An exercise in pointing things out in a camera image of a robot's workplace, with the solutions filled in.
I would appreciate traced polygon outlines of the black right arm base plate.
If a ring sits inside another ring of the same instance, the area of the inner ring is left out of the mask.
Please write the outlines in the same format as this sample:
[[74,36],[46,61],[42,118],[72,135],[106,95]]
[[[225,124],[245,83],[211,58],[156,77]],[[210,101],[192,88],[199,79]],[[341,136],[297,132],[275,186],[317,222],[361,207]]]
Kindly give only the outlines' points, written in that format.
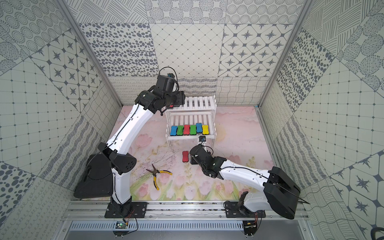
[[240,205],[239,202],[225,201],[223,203],[227,218],[265,218],[265,211],[256,211],[251,212],[243,205]]

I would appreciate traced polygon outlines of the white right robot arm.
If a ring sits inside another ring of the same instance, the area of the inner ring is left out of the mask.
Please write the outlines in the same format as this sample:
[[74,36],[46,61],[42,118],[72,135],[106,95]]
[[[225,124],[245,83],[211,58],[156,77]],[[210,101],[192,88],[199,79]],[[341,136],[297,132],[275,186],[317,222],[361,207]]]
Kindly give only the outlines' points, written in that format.
[[257,193],[244,192],[240,197],[238,209],[243,215],[273,210],[283,218],[295,218],[301,189],[281,168],[259,170],[241,166],[223,157],[213,157],[204,145],[193,147],[190,156],[204,175],[239,182],[258,190]]

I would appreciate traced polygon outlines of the red eraser top shelf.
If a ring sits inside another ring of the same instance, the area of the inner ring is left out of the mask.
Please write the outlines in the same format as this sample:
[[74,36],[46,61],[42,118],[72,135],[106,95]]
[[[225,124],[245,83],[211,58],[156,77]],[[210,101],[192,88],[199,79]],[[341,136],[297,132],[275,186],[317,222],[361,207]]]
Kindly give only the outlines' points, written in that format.
[[183,163],[188,163],[189,162],[189,152],[188,151],[183,151],[182,152],[182,162]]

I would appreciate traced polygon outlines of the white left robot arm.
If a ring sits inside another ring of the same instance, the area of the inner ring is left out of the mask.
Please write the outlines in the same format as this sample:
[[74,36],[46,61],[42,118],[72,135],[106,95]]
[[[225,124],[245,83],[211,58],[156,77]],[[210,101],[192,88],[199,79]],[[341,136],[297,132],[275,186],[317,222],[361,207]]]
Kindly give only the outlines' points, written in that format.
[[99,144],[98,149],[111,165],[114,187],[112,202],[119,207],[132,200],[130,178],[137,160],[129,154],[131,144],[156,112],[163,115],[170,106],[183,105],[185,98],[176,75],[158,75],[154,86],[138,94],[132,111],[112,138],[107,143]]

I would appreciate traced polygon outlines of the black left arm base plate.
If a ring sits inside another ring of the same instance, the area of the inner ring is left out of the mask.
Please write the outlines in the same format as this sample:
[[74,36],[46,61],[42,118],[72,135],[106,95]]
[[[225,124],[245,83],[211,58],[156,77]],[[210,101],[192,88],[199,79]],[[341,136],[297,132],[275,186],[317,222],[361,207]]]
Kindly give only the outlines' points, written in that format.
[[105,212],[106,219],[131,218],[143,219],[147,211],[147,202],[127,202],[123,205],[112,201]]

